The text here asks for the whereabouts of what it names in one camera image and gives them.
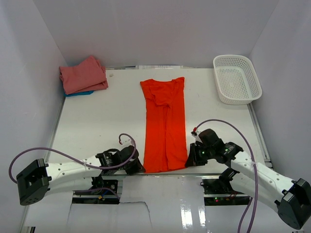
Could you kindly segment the orange t shirt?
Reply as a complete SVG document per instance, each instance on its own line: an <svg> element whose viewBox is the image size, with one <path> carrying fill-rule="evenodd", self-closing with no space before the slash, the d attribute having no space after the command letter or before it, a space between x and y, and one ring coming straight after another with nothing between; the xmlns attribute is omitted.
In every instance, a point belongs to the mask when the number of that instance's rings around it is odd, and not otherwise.
<svg viewBox="0 0 311 233"><path fill-rule="evenodd" d="M140 83L146 103L144 168L146 173L185 168L187 156L185 78Z"/></svg>

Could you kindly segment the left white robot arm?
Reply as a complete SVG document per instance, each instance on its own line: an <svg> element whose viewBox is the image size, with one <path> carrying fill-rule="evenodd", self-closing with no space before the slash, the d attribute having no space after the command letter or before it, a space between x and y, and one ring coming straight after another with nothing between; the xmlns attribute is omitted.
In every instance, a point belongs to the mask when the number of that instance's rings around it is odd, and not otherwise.
<svg viewBox="0 0 311 233"><path fill-rule="evenodd" d="M78 196L113 195L118 199L117 180L104 180L104 177L119 170L127 175L145 172L138 157L137 149L127 146L72 162L46 163L42 158L36 159L16 176L19 203L32 205L48 195L71 191Z"/></svg>

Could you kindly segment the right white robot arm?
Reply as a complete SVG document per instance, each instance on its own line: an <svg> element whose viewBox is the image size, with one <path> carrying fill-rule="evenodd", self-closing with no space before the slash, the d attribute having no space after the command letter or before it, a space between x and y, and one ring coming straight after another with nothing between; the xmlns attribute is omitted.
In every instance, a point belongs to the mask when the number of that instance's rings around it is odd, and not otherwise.
<svg viewBox="0 0 311 233"><path fill-rule="evenodd" d="M233 142L224 143L212 129L192 131L195 142L185 166L203 166L214 159L227 166L213 183L203 181L204 188L220 193L244 193L273 209L281 220L300 230L311 217L311 185L304 179L293 180L253 162L251 156Z"/></svg>

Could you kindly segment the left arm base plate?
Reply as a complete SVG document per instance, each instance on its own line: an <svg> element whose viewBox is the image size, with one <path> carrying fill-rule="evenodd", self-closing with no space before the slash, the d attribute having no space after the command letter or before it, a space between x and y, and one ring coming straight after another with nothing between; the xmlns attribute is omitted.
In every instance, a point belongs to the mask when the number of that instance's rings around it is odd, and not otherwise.
<svg viewBox="0 0 311 233"><path fill-rule="evenodd" d="M119 204L122 181L94 180L94 185L90 189L88 192L74 194L72 204Z"/></svg>

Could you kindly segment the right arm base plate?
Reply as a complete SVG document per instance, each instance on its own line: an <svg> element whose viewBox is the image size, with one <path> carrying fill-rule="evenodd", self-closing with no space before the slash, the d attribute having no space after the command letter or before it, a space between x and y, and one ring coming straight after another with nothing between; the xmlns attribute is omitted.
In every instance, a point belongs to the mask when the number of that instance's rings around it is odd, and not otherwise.
<svg viewBox="0 0 311 233"><path fill-rule="evenodd" d="M247 205L250 197L232 189L229 183L219 179L203 179L200 185L204 189L205 206Z"/></svg>

